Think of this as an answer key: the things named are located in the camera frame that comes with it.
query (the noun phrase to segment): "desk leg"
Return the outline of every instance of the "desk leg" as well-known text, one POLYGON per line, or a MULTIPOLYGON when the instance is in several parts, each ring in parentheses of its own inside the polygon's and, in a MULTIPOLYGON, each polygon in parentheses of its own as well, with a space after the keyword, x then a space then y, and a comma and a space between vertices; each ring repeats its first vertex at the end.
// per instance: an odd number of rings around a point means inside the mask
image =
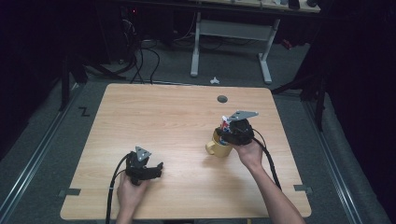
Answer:
POLYGON ((197 22, 195 25, 195 44, 194 52, 192 53, 191 62, 191 76, 198 77, 198 66, 199 66, 199 35, 201 31, 201 12, 197 13, 197 22))
POLYGON ((267 45, 265 46, 265 51, 264 51, 264 53, 259 54, 260 66, 262 67, 262 75, 264 76, 265 84, 272 83, 271 74, 270 74, 270 71, 268 70, 267 57, 268 57, 268 53, 270 52, 271 46, 274 42, 274 38, 275 38, 277 27, 279 26, 279 23, 280 23, 280 19, 275 20, 274 25, 271 29, 270 36, 267 41, 267 45))

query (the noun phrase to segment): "wire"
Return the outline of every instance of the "wire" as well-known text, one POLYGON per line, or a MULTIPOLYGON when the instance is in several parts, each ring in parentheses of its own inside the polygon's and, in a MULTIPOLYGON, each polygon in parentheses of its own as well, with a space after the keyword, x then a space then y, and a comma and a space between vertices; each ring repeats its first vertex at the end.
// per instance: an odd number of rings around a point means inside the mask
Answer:
POLYGON ((116 174, 116 176, 118 176, 120 173, 124 172, 125 170, 126 170, 126 169, 123 169, 123 170, 119 171, 119 172, 116 174))
POLYGON ((251 45, 254 43, 259 42, 258 40, 253 40, 253 39, 241 39, 241 38, 224 38, 223 39, 224 43, 229 44, 229 45, 236 45, 236 46, 245 46, 245 45, 251 45))
POLYGON ((139 78, 140 78, 140 83, 141 84, 144 84, 145 82, 144 82, 144 80, 143 80, 143 78, 140 76, 140 69, 142 69, 142 66, 143 66, 143 52, 142 52, 142 49, 141 48, 139 48, 139 52, 140 52, 140 59, 141 59, 141 64, 140 64, 140 66, 137 68, 137 71, 136 71, 136 73, 134 74, 134 77, 132 78, 132 80, 131 80, 131 84, 132 83, 134 83, 134 79, 136 78, 136 76, 139 76, 139 78))
POLYGON ((126 21, 126 22, 129 24, 128 30, 127 30, 126 32, 129 32, 129 30, 131 29, 131 27, 133 28, 132 31, 134 32, 134 25, 133 25, 130 21, 125 20, 125 19, 123 19, 122 21, 126 21))
MULTIPOLYGON (((136 57, 133 54, 133 52, 134 52, 134 44, 130 45, 129 48, 128 48, 128 55, 132 54, 130 56, 131 57, 130 62, 125 67, 121 68, 120 70, 114 71, 114 72, 109 71, 109 73, 111 73, 111 75, 113 75, 115 77, 115 76, 117 76, 117 75, 119 75, 121 73, 124 73, 124 72, 127 72, 128 70, 131 70, 134 66, 136 66, 136 57)), ((92 75, 95 75, 95 76, 104 76, 105 75, 105 73, 97 73, 95 71, 92 71, 88 67, 85 67, 85 71, 90 73, 90 74, 92 74, 92 75)))
POLYGON ((257 130, 253 129, 253 131, 256 132, 256 133, 262 138, 262 141, 264 142, 264 145, 263 145, 257 138, 255 138, 255 137, 253 137, 253 140, 254 140, 255 142, 257 142, 257 143, 260 145, 260 147, 262 148, 262 151, 263 151, 264 154, 267 156, 268 162, 269 162, 269 164, 270 164, 271 173, 272 173, 273 178, 274 178, 274 182, 275 182, 275 184, 277 185, 277 187, 278 187, 279 189, 282 189, 282 188, 280 187, 279 179, 277 178, 277 174, 276 174, 276 170, 275 170, 275 166, 274 166, 274 161, 272 160, 272 157, 271 157, 271 155, 270 155, 270 152, 268 151, 268 149, 267 149, 267 147, 266 147, 265 140, 264 140, 264 138, 262 137, 262 135, 261 135, 257 130))
POLYGON ((122 165, 122 163, 128 158, 128 156, 129 156, 129 154, 122 158, 120 163, 117 165, 116 170, 114 171, 113 177, 111 178, 110 187, 108 188, 108 196, 107 196, 106 224, 110 223, 111 201, 113 199, 114 184, 116 183, 117 175, 120 174, 120 172, 118 173, 118 170, 120 169, 120 166, 122 165))
POLYGON ((172 82, 172 81, 161 81, 161 80, 153 80, 153 83, 158 83, 158 84, 167 84, 167 85, 176 85, 176 86, 202 86, 199 84, 191 84, 191 83, 181 83, 181 82, 172 82))
POLYGON ((223 38, 221 38, 221 37, 206 36, 206 38, 203 38, 203 40, 204 39, 206 39, 206 40, 218 40, 219 39, 219 44, 217 46, 215 46, 214 48, 206 48, 206 47, 204 47, 203 44, 200 43, 199 46, 202 49, 215 50, 215 49, 220 48, 223 45, 223 38))
POLYGON ((178 40, 183 40, 183 39, 190 38, 191 36, 193 36, 193 35, 190 35, 190 33, 191 33, 191 30, 192 30, 192 27, 194 26, 196 15, 197 15, 197 13, 194 12, 194 15, 192 16, 192 21, 191 21, 191 25, 190 25, 189 31, 185 35, 183 35, 181 38, 174 39, 175 42, 178 41, 178 40))
POLYGON ((184 39, 179 39, 178 41, 175 41, 174 44, 178 45, 178 46, 181 46, 181 47, 192 46, 192 45, 194 45, 194 40, 191 39, 192 37, 193 37, 193 35, 189 36, 189 37, 186 37, 184 39))
POLYGON ((152 49, 145 49, 145 50, 149 50, 149 51, 153 52, 155 55, 157 55, 157 58, 158 58, 157 64, 155 65, 154 70, 151 72, 151 75, 149 76, 149 83, 152 85, 153 84, 152 77, 154 76, 155 71, 157 71, 157 68, 160 65, 160 55, 152 49))

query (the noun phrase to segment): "person's right hand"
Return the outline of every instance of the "person's right hand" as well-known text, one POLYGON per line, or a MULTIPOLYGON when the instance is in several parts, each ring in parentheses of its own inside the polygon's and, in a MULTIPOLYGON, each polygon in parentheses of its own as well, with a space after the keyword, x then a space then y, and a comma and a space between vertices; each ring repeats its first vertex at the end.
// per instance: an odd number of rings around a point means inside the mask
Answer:
POLYGON ((262 167, 262 148, 256 141, 253 140, 245 146, 232 146, 238 152, 241 162, 250 171, 262 167))
POLYGON ((140 186, 135 186, 131 183, 131 177, 124 171, 120 173, 120 184, 117 190, 120 211, 117 215, 117 224, 132 222, 134 211, 143 200, 148 185, 149 180, 144 180, 140 186))

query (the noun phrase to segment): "table top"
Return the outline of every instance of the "table top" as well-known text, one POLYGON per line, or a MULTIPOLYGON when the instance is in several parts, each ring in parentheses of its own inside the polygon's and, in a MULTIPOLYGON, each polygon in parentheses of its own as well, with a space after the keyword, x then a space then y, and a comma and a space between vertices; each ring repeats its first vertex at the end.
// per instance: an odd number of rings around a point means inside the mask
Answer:
MULTIPOLYGON (((61 217, 105 219, 111 177, 135 146, 152 153, 148 167, 163 161, 163 175, 151 180, 135 218, 268 217, 259 189, 236 151, 227 158, 205 151, 221 116, 236 110, 259 112, 248 120, 265 139, 282 190, 303 217, 310 216, 305 192, 294 189, 302 181, 268 89, 110 84, 70 185, 80 193, 66 196, 61 217), (218 102, 220 95, 228 102, 218 102)), ((271 176, 265 156, 262 163, 271 176)), ((119 210, 116 193, 112 218, 119 210)))
POLYGON ((279 9, 279 10, 292 10, 292 11, 299 11, 299 12, 314 12, 319 13, 320 7, 310 7, 306 0, 299 0, 300 2, 300 9, 293 10, 290 9, 288 5, 277 5, 274 0, 199 0, 200 2, 207 2, 207 3, 220 3, 220 4, 227 4, 227 5, 236 5, 242 7, 265 7, 271 9, 279 9))

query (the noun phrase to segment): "yellow mug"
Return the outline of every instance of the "yellow mug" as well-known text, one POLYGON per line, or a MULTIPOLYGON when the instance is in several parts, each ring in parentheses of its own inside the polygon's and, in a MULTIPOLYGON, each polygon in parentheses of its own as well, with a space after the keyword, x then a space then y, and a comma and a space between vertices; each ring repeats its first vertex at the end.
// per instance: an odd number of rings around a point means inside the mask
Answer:
POLYGON ((224 146, 219 143, 219 136, 216 131, 213 132, 212 141, 208 142, 205 146, 206 152, 210 155, 215 155, 217 157, 228 157, 230 155, 232 146, 224 146))

